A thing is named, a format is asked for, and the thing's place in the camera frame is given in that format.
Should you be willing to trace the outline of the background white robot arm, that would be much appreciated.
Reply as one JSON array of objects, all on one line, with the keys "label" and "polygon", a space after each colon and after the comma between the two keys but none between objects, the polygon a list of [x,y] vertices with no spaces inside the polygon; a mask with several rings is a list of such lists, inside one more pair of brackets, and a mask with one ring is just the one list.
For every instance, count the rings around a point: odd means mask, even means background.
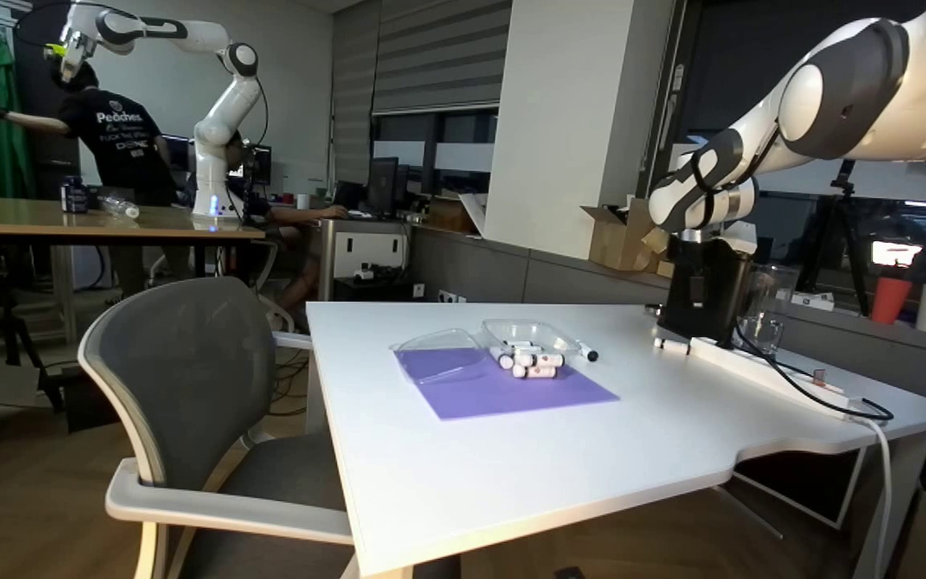
[{"label": "background white robot arm", "polygon": [[143,39],[214,55],[230,71],[224,89],[194,126],[194,219],[237,223],[237,204],[230,189],[224,148],[265,94],[256,81],[256,49],[250,42],[231,39],[221,21],[143,15],[103,0],[74,0],[58,31],[58,74],[74,81],[100,49],[127,55]]}]

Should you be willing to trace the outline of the white robot arm foreground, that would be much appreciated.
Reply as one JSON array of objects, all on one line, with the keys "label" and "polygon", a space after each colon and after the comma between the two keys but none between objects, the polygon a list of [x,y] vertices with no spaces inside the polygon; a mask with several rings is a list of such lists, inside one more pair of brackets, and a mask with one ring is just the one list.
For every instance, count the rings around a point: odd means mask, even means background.
[{"label": "white robot arm foreground", "polygon": [[805,161],[926,161],[926,8],[838,24],[653,187],[647,211],[677,256],[664,332],[734,337],[757,250],[734,232],[757,206],[757,176]]}]

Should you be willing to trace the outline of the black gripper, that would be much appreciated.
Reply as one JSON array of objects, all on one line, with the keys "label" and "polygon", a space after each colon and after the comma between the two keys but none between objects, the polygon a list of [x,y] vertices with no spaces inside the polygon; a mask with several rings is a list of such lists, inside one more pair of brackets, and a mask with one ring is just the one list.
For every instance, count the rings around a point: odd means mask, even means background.
[{"label": "black gripper", "polygon": [[728,241],[677,241],[672,279],[659,325],[682,337],[734,341],[734,325],[747,308],[748,256]]}]

